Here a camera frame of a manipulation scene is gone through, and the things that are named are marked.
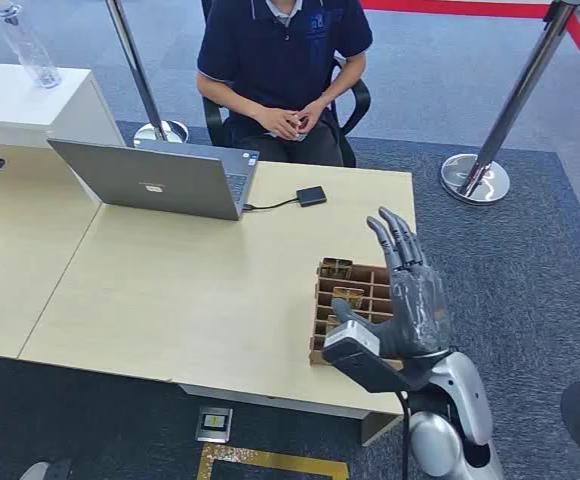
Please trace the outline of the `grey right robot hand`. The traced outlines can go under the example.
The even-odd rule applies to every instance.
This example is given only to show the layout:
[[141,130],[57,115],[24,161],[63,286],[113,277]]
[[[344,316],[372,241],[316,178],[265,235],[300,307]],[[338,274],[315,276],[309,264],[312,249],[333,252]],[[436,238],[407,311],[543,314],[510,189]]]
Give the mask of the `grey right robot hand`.
[[381,206],[379,219],[366,218],[384,252],[389,280],[392,318],[373,323],[352,310],[346,301],[332,301],[341,324],[359,323],[377,338],[383,358],[416,358],[449,348],[452,315],[440,275],[431,266],[417,236],[402,217]]

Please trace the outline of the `person's right hand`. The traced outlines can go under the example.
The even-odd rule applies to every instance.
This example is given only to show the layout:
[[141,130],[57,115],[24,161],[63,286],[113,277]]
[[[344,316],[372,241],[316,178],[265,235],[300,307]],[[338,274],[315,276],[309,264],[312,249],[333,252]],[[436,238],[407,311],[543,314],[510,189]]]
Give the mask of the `person's right hand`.
[[267,132],[291,141],[298,138],[301,123],[298,112],[264,106],[259,106],[253,118]]

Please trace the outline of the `person's left hand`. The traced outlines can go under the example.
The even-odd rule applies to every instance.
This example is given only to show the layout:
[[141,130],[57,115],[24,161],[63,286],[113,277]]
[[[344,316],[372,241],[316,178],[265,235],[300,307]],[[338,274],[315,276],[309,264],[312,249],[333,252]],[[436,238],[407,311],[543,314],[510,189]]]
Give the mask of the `person's left hand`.
[[323,110],[327,106],[327,102],[323,98],[314,100],[303,110],[297,114],[299,124],[298,133],[299,135],[307,135],[313,130],[320,119]]

